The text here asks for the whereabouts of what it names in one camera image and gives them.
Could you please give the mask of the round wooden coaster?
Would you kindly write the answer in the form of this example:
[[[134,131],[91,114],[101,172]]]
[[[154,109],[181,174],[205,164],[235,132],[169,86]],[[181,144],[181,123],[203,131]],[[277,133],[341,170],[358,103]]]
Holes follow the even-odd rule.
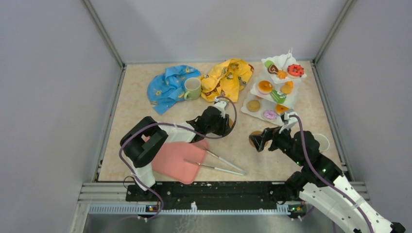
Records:
[[[251,133],[250,133],[250,136],[252,136],[252,135],[261,135],[261,134],[262,134],[262,131],[254,131],[254,132],[251,132]],[[254,145],[254,143],[253,143],[253,141],[252,141],[251,139],[249,139],[249,143],[250,143],[250,145],[251,145],[252,147],[255,148],[255,145]],[[263,147],[266,147],[267,145],[268,145],[268,141],[264,143],[264,146],[263,146]]]

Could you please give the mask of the purple sprinkled donut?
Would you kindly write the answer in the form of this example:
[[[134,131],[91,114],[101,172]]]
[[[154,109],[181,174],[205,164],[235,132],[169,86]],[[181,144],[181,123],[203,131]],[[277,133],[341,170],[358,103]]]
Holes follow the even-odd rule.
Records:
[[[278,114],[277,114],[277,112],[274,111],[274,110],[265,110],[265,111],[262,113],[262,117],[263,117],[266,121],[273,122],[273,121],[275,121],[275,120],[277,119]]]

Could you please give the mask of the round tan muffin cake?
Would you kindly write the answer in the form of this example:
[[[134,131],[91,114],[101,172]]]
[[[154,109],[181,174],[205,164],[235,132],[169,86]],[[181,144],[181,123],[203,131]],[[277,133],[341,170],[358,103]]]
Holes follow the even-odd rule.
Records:
[[[261,105],[260,105],[260,102],[258,100],[251,100],[251,101],[247,102],[246,108],[249,112],[257,112],[257,111],[260,110]]]

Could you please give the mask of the metal tongs white handle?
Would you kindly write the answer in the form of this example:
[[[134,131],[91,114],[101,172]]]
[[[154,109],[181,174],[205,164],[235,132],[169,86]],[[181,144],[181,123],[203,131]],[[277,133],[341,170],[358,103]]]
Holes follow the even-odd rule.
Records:
[[[218,160],[224,162],[225,164],[229,165],[230,167],[236,169],[237,171],[232,171],[232,170],[228,170],[228,169],[224,169],[224,168],[220,168],[220,167],[215,167],[215,166],[209,166],[209,165],[205,165],[203,163],[199,163],[199,162],[195,162],[195,161],[191,161],[189,159],[184,159],[185,162],[193,164],[193,165],[197,165],[200,167],[206,167],[208,169],[212,169],[212,170],[216,170],[216,171],[220,171],[220,172],[225,172],[225,173],[230,173],[230,174],[234,174],[234,175],[239,175],[239,176],[246,176],[248,174],[248,172],[242,168],[240,168],[239,166],[235,165],[234,163],[224,159],[223,157],[217,155],[216,153],[212,152],[210,149],[206,148],[206,147],[200,147],[202,150],[204,150],[207,154],[212,155],[213,157],[217,158]]]

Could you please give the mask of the orange glazed bun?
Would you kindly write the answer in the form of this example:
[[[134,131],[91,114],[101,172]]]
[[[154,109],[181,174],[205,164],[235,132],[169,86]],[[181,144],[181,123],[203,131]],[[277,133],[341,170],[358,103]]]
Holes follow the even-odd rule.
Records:
[[[286,107],[286,106],[284,106],[284,105],[277,104],[277,105],[275,106],[275,112],[276,112],[278,115],[281,115],[283,112],[285,112],[285,111],[287,111],[287,110],[289,110],[289,108]]]

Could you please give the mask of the green mug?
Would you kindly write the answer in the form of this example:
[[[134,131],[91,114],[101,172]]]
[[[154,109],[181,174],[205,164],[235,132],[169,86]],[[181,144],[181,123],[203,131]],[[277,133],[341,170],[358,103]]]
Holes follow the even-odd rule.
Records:
[[[189,78],[184,83],[185,87],[185,100],[197,100],[201,95],[201,81],[198,78]]]

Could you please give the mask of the green cake slice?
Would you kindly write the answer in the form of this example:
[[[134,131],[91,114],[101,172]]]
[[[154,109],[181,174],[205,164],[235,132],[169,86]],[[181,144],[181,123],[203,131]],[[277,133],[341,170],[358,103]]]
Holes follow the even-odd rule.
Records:
[[[276,90],[272,90],[270,96],[278,104],[283,104],[287,98],[287,94]]]

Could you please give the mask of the yellow orange pastry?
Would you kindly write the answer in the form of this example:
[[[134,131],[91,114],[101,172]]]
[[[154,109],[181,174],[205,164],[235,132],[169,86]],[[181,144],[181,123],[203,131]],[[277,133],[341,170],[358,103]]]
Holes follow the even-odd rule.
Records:
[[[273,90],[273,86],[269,81],[260,81],[257,84],[257,91],[263,95],[270,94]]]

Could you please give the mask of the round yellow cracker biscuit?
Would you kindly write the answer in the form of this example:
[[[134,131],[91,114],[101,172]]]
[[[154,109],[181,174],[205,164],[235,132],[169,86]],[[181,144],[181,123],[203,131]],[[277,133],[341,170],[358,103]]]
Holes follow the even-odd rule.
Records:
[[[292,92],[292,89],[293,89],[293,87],[285,84],[285,85],[283,85],[283,86],[281,87],[280,91],[281,91],[282,93],[284,93],[285,95],[288,95],[288,94],[290,94],[290,93]]]

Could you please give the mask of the pink cup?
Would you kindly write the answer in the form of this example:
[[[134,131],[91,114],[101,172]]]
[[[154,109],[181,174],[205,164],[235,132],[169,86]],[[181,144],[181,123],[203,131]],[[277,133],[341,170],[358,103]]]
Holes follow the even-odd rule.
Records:
[[[320,152],[325,152],[329,149],[330,147],[330,141],[328,138],[320,133],[315,133],[313,134],[315,140],[319,143],[319,151]]]

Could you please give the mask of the orange swirl cookie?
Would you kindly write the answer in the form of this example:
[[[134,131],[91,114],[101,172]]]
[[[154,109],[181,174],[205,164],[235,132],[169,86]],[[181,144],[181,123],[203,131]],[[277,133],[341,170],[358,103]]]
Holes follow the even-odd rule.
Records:
[[[278,78],[279,79],[281,79],[281,80],[283,80],[283,79],[285,79],[286,77],[287,77],[287,72],[285,72],[285,71],[283,71],[283,70],[279,70],[278,72],[277,72],[277,76],[278,76]]]

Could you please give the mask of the brown heart cookie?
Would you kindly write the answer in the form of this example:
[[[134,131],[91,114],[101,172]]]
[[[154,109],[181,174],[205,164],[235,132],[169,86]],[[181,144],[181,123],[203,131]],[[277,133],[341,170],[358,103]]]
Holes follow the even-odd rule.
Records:
[[[275,64],[271,64],[267,67],[267,70],[270,74],[278,74],[278,68]]]

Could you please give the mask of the green round macaron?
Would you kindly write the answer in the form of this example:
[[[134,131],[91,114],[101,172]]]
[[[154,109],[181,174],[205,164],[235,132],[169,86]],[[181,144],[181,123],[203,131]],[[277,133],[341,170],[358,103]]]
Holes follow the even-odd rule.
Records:
[[[267,61],[264,62],[264,65],[265,65],[266,68],[269,68],[273,64],[274,64],[273,61],[270,61],[270,60],[267,60]]]

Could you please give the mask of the red orange donut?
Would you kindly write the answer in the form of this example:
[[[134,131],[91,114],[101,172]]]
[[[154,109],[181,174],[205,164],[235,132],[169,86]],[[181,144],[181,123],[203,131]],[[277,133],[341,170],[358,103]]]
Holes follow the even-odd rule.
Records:
[[[302,78],[305,75],[304,68],[299,64],[291,64],[286,69],[290,78]]]

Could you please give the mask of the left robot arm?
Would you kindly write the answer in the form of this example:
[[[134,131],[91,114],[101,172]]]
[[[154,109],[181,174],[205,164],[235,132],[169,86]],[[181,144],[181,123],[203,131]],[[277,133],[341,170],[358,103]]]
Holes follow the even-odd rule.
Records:
[[[209,106],[192,120],[174,124],[144,117],[121,140],[119,158],[129,168],[143,200],[156,193],[152,161],[165,143],[195,143],[203,139],[220,139],[229,135],[236,124],[218,107]]]

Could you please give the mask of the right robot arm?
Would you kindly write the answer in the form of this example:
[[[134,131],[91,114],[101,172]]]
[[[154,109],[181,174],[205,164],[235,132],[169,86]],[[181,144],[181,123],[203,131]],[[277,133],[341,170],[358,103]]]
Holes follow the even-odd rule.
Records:
[[[291,135],[280,127],[249,135],[258,152],[270,142],[269,151],[280,150],[301,167],[285,181],[285,194],[301,199],[336,223],[346,233],[404,233],[405,227],[379,214],[355,190],[343,171],[319,151],[310,131]]]

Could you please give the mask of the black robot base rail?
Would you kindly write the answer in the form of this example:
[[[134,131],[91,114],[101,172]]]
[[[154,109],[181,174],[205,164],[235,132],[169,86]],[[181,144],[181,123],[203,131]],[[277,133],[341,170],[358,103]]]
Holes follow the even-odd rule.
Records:
[[[183,210],[195,203],[199,210],[274,210],[303,213],[309,204],[300,200],[283,182],[157,182],[151,191],[127,187],[126,201],[164,204],[164,210]]]

